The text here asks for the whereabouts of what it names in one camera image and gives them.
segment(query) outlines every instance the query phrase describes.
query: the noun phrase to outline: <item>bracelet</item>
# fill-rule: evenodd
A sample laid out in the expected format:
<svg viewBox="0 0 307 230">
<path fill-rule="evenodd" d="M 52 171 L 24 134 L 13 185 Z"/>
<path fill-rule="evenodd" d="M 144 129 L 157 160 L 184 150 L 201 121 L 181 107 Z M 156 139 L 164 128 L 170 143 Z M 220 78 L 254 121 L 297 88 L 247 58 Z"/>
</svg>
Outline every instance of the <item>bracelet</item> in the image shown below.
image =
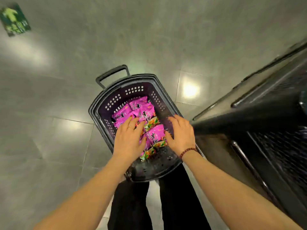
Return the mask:
<svg viewBox="0 0 307 230">
<path fill-rule="evenodd" d="M 183 155 L 184 155 L 187 151 L 190 151 L 190 150 L 194 150 L 194 151 L 198 152 L 196 148 L 187 148 L 186 150 L 184 150 L 184 151 L 182 152 L 182 154 L 179 156 L 179 158 L 182 160 Z"/>
</svg>

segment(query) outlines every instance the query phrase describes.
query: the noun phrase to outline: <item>forearm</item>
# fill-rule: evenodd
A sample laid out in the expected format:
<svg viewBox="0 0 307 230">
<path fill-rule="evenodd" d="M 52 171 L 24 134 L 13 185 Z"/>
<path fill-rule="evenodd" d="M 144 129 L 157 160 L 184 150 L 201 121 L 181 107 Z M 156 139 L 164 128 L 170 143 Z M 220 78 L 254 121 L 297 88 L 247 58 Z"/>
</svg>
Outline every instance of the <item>forearm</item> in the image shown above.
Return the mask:
<svg viewBox="0 0 307 230">
<path fill-rule="evenodd" d="M 94 178 L 40 222 L 35 230 L 96 229 L 128 166 L 113 156 Z"/>
<path fill-rule="evenodd" d="M 187 152 L 183 161 L 230 229 L 301 229 L 271 202 L 197 152 Z"/>
</svg>

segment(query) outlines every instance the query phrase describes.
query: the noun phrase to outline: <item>plastic basket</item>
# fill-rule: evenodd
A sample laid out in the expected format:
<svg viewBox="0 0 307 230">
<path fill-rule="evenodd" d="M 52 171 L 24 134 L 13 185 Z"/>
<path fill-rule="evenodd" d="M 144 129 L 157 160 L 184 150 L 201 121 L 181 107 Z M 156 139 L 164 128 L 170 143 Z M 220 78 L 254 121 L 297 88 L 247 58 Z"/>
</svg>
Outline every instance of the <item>plastic basket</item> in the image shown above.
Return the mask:
<svg viewBox="0 0 307 230">
<path fill-rule="evenodd" d="M 117 80 L 107 88 L 101 81 L 121 70 L 127 71 L 127 77 Z M 180 115 L 179 110 L 166 93 L 165 89 L 154 74 L 130 75 L 126 65 L 118 66 L 96 78 L 96 82 L 104 89 L 89 108 L 89 114 L 98 130 L 106 141 L 111 152 L 114 149 L 116 128 L 112 123 L 112 114 L 123 107 L 126 102 L 135 97 L 148 96 L 154 105 L 156 114 L 164 128 L 173 135 L 173 127 L 167 119 L 174 114 Z M 127 170 L 127 180 L 147 182 L 161 178 L 173 171 L 182 161 L 169 146 L 157 149 L 157 153 L 142 162 L 134 161 Z"/>
</svg>

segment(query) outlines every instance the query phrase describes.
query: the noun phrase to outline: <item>green poster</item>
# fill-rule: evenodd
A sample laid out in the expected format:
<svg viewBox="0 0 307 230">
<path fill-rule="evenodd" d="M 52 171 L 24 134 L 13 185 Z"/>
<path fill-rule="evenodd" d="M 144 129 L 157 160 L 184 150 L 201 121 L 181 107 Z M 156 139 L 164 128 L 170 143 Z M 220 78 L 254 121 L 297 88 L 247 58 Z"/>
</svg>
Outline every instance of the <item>green poster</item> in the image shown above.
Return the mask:
<svg viewBox="0 0 307 230">
<path fill-rule="evenodd" d="M 29 22 L 17 3 L 2 8 L 0 10 L 0 19 L 10 37 L 31 30 Z"/>
</svg>

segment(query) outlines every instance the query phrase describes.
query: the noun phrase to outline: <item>pant leg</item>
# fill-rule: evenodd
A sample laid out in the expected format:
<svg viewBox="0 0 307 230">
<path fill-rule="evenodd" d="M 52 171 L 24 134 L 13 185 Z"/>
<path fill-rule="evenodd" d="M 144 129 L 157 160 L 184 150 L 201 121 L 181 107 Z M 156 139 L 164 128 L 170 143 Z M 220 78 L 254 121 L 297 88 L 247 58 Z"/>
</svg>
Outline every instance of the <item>pant leg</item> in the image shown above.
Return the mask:
<svg viewBox="0 0 307 230">
<path fill-rule="evenodd" d="M 146 207 L 149 182 L 121 182 L 114 193 L 108 230 L 152 230 Z"/>
<path fill-rule="evenodd" d="M 211 229 L 183 165 L 159 179 L 164 230 Z"/>
</svg>

